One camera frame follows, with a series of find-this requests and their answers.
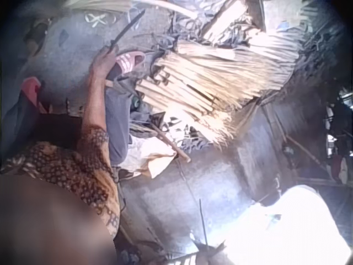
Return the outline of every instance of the bright light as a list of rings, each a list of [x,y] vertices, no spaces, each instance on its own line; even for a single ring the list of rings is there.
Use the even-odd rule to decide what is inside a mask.
[[[327,135],[327,140],[329,141],[329,142],[334,142],[334,141],[336,141],[337,139],[335,138],[335,137],[333,137],[332,135]]]
[[[281,218],[273,222],[275,214]],[[308,186],[289,189],[273,206],[253,205],[243,217],[224,250],[234,264],[331,265],[350,256],[326,203]]]

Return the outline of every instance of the bundle of bamboo strips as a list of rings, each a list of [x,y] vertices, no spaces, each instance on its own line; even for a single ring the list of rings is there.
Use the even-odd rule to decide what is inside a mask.
[[[107,12],[127,12],[132,4],[145,3],[166,8],[196,19],[198,13],[163,0],[66,0],[64,7],[69,9],[88,9]]]
[[[146,103],[173,113],[173,116],[186,121],[216,146],[226,145],[227,139],[232,138],[232,130],[228,126],[230,114],[215,110],[213,97],[198,93],[171,75],[172,72],[162,67],[154,79],[140,80],[136,90],[145,94],[143,100]]]
[[[160,70],[137,90],[161,110],[178,109],[208,140],[221,145],[235,130],[224,109],[241,108],[264,90],[281,89],[293,72],[301,38],[300,32],[258,33],[249,46],[236,49],[179,40],[178,53],[158,59]]]

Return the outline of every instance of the gray cloth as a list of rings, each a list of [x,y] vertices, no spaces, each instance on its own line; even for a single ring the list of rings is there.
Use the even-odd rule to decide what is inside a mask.
[[[106,129],[109,135],[109,156],[113,167],[122,163],[127,156],[129,144],[131,94],[113,88],[105,92]]]
[[[109,135],[109,154],[112,166],[118,166],[127,155],[130,95],[112,88],[108,88],[105,93],[106,127]],[[39,115],[38,110],[21,93],[17,104],[8,111],[2,120],[1,161],[4,162],[6,158],[10,158],[20,151],[29,138],[35,141],[49,141],[53,144],[60,143],[61,147],[69,148],[61,142],[62,138],[66,138],[66,141],[72,143],[72,139],[67,139],[67,135],[76,139],[80,130],[80,118],[55,114]],[[57,133],[54,133],[56,131],[60,132],[61,140],[58,140]]]

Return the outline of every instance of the blade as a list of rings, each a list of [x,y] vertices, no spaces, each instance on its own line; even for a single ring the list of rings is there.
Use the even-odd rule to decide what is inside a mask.
[[[121,39],[122,36],[136,23],[139,21],[140,18],[145,14],[146,10],[144,9],[140,14],[138,14],[124,29],[117,35],[115,40],[111,41],[110,49],[109,52],[111,52],[114,48],[114,46],[117,44],[117,42]]]

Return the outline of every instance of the wooden pole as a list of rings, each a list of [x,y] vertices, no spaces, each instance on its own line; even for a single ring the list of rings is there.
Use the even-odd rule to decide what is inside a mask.
[[[180,148],[177,147],[177,145],[175,143],[173,143],[172,141],[170,141],[166,135],[164,134],[164,132],[162,132],[157,126],[155,126],[153,123],[151,123],[152,128],[158,133],[158,135],[168,144],[170,145],[178,154],[179,156],[181,156],[183,159],[186,160],[187,163],[189,163],[191,161],[191,158]]]

